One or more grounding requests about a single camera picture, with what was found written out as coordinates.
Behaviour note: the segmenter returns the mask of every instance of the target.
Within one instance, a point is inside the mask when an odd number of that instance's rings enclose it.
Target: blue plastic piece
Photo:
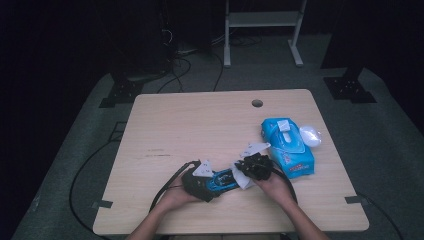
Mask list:
[[[206,181],[206,188],[218,196],[238,187],[231,169],[214,172],[214,175]]]
[[[278,122],[288,121],[290,130],[280,131]],[[290,118],[268,118],[262,123],[262,137],[271,144],[271,159],[288,178],[314,173],[315,159],[303,143],[299,128]]]

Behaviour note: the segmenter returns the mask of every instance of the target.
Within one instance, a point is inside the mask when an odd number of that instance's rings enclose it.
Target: blue package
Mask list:
[[[299,128],[290,118],[268,118],[262,123],[262,137],[271,144],[271,159],[288,178],[314,173],[314,156],[303,143]]]

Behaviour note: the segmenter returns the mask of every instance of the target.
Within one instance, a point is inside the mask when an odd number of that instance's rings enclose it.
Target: hand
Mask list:
[[[200,199],[188,194],[183,187],[181,174],[169,186],[168,190],[163,194],[162,198],[156,204],[167,211],[182,207],[186,203],[201,201]]]
[[[286,182],[277,174],[271,173],[268,180],[253,180],[264,193],[272,200],[281,205],[294,203],[294,199],[290,193],[290,189]]]

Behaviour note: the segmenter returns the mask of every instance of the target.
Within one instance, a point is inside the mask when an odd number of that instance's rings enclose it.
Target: white label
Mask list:
[[[196,177],[212,177],[213,172],[212,172],[212,167],[211,167],[209,160],[203,161],[202,164],[200,164],[200,166],[198,166],[196,168],[196,170],[194,170],[193,176],[196,176]]]

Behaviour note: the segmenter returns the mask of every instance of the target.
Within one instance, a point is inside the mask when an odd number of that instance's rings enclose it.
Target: white mouse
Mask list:
[[[302,126],[299,128],[300,136],[306,146],[317,147],[321,144],[321,134],[312,126]]]

